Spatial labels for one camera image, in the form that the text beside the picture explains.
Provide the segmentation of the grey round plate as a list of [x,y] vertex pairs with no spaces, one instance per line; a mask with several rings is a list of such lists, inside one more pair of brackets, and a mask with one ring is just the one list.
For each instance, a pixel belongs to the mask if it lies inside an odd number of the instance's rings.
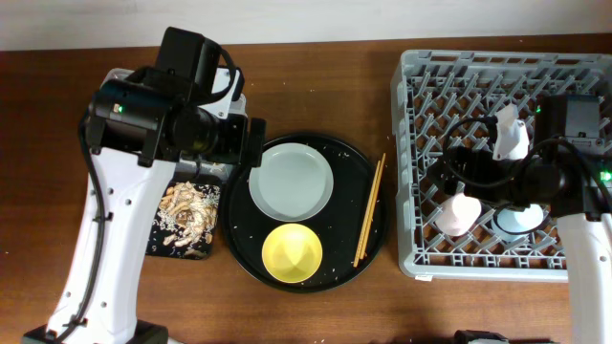
[[248,184],[259,210],[275,220],[294,223],[314,217],[328,204],[334,174],[315,148],[288,142],[265,150]]

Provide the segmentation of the light blue plastic cup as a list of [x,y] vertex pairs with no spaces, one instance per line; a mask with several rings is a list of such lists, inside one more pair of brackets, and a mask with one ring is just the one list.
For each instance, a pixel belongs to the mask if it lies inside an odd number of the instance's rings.
[[522,211],[508,208],[497,209],[492,217],[492,231],[503,241],[513,242],[526,236],[543,220],[544,212],[538,204],[531,204]]

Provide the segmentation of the pink plastic cup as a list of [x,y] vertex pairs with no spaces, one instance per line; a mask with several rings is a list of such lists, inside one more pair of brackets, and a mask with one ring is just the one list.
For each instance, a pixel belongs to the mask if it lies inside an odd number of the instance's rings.
[[461,236],[467,233],[478,219],[482,205],[478,199],[458,193],[444,201],[441,210],[434,224],[444,234]]

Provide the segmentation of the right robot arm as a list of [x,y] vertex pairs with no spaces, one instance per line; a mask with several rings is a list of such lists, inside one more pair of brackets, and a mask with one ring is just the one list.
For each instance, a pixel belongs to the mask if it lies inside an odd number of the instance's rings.
[[493,150],[452,146],[462,119],[447,130],[440,158],[427,177],[449,196],[463,193],[497,211],[545,205],[564,246],[573,337],[577,343],[611,340],[611,158],[600,130],[595,96],[541,99],[535,132],[510,104],[482,117]]

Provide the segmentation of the yellow bowl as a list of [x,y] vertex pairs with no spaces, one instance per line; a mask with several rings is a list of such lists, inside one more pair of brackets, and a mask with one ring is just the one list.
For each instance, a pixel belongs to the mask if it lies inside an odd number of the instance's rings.
[[315,275],[322,263],[323,247],[309,227],[286,224],[268,234],[261,257],[265,270],[273,279],[295,284]]

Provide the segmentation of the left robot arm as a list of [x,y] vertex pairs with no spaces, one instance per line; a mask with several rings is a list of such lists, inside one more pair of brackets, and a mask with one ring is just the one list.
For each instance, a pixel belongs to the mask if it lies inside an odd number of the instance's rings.
[[182,158],[257,167],[266,123],[231,107],[241,70],[218,43],[166,29],[156,62],[105,81],[79,123],[87,198],[69,276],[26,343],[166,343],[137,317],[143,258],[159,202]]

